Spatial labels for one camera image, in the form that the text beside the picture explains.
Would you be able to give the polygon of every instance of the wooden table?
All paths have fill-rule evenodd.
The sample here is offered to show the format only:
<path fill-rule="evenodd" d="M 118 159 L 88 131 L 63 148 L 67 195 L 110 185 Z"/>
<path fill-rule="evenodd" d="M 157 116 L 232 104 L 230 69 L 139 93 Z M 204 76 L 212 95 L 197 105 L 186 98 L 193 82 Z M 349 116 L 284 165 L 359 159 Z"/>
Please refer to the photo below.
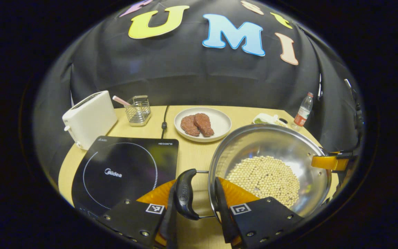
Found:
<path fill-rule="evenodd" d="M 176 177 L 185 170 L 195 168 L 197 170 L 209 170 L 211 158 L 221 142 L 218 140 L 211 143 L 197 143 L 182 137 L 174 127 L 173 121 L 177 113 L 180 111 L 191 108 L 194 106 L 189 105 L 174 105 L 170 106 L 167 111 L 166 122 L 168 127 L 164 134 L 166 139 L 179 140 L 178 152 L 178 165 L 176 169 Z M 205 106 L 220 110 L 227 114 L 232 122 L 230 132 L 234 131 L 241 126 L 246 126 L 252 123 L 253 118 L 259 113 L 266 113 L 268 115 L 278 115 L 288 121 L 288 126 L 294 118 L 283 110 L 263 109 L 252 107 L 234 107 L 234 106 Z M 152 117 L 146 126 L 132 127 L 129 125 L 125 108 L 115 109 L 117 115 L 117 123 L 109 131 L 107 136 L 111 137 L 136 137 L 136 138 L 161 138 L 161 124 L 164 120 L 164 112 L 166 106 L 152 106 Z M 306 130 L 301 129 L 300 134 L 308 137 L 315 144 L 319 142 Z M 86 151 L 79 149 L 73 145 L 68 151 L 67 156 L 62 162 L 59 172 L 58 186 L 61 195 L 72 205 L 72 184 L 73 177 L 82 161 Z M 208 180 L 207 174 L 197 174 L 192 181 L 194 190 L 193 209 L 199 215 L 212 215 L 213 211 L 208 199 Z M 332 197 L 336 186 L 338 184 L 337 174 L 332 174 L 331 188 L 327 195 Z M 177 217 L 177 233 L 178 233 L 178 246 L 179 248 L 228 248 L 230 244 L 225 244 L 222 235 L 222 228 L 220 223 L 215 218 L 201 219 L 199 221 L 192 221 L 178 215 Z"/>

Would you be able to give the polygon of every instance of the toaster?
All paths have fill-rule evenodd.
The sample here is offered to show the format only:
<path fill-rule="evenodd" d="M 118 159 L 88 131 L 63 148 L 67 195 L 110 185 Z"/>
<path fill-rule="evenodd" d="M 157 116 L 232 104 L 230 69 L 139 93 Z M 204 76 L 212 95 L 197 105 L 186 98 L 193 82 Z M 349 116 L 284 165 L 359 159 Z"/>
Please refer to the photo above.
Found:
<path fill-rule="evenodd" d="M 62 115 L 65 132 L 77 147 L 88 150 L 99 136 L 105 136 L 117 122 L 108 91 L 94 93 Z"/>

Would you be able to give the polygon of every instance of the stainless steel pot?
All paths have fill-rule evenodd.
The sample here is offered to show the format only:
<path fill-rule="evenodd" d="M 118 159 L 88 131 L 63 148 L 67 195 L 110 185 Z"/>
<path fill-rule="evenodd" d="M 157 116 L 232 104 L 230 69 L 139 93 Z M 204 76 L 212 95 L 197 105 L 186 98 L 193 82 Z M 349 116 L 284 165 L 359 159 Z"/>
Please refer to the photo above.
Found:
<path fill-rule="evenodd" d="M 329 170 L 311 166 L 313 156 L 325 156 L 322 150 L 308 138 L 291 129 L 272 124 L 252 124 L 231 132 L 222 140 L 211 161 L 208 179 L 208 194 L 211 207 L 217 214 L 215 192 L 216 176 L 226 178 L 242 159 L 255 156 L 273 156 L 289 165 L 300 181 L 299 199 L 291 206 L 291 210 L 301 217 L 313 213 L 328 194 L 331 185 Z M 191 208 L 191 178 L 195 169 L 182 173 L 175 186 L 175 204 L 183 216 L 197 220 L 198 216 Z"/>

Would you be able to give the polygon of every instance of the wire basket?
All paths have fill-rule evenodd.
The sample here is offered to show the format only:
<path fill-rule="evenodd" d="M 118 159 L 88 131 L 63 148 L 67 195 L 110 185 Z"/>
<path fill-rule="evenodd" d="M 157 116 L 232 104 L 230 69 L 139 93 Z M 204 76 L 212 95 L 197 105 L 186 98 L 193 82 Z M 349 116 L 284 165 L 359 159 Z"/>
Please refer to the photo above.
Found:
<path fill-rule="evenodd" d="M 147 95 L 134 96 L 128 100 L 130 105 L 125 105 L 130 126 L 145 126 L 151 117 L 150 103 Z"/>

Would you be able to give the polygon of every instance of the power cord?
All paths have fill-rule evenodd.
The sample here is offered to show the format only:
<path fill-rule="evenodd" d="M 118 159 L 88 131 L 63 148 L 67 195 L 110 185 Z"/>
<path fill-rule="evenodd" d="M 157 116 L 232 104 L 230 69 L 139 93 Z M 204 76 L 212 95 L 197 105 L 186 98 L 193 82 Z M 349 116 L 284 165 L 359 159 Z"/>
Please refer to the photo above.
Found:
<path fill-rule="evenodd" d="M 165 132 L 165 129 L 167 129 L 167 122 L 165 121 L 165 118 L 167 117 L 167 110 L 168 109 L 169 109 L 169 105 L 165 109 L 164 122 L 162 123 L 162 136 L 161 136 L 161 139 L 164 139 L 164 132 Z"/>

